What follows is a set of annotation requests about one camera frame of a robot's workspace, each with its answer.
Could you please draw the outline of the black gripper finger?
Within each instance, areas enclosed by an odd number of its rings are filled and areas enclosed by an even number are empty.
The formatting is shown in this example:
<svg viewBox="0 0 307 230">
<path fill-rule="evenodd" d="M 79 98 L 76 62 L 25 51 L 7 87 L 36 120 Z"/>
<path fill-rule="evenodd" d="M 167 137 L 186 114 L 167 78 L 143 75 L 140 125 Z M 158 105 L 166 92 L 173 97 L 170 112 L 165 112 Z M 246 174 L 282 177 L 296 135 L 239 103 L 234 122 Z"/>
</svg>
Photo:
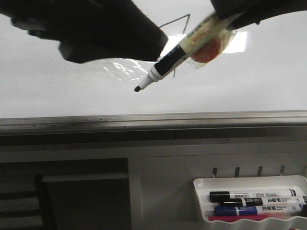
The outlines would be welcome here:
<svg viewBox="0 0 307 230">
<path fill-rule="evenodd" d="M 307 9 L 306 0 L 211 0 L 211 4 L 220 19 L 239 15 L 232 22 L 234 28 Z"/>
<path fill-rule="evenodd" d="M 156 61 L 167 35 L 131 0 L 62 0 L 62 57 L 85 63 L 105 58 Z"/>
</svg>

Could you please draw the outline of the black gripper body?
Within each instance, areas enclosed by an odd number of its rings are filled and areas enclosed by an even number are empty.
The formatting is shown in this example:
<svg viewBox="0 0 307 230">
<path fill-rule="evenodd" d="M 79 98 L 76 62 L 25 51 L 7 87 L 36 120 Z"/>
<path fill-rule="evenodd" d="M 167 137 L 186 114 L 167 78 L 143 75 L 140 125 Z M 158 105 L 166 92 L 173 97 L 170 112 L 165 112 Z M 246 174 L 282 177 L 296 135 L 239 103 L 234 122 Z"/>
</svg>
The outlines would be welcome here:
<svg viewBox="0 0 307 230">
<path fill-rule="evenodd" d="M 71 38 L 89 24 L 96 6 L 88 0 L 2 0 L 0 13 L 13 26 L 41 38 Z"/>
</svg>

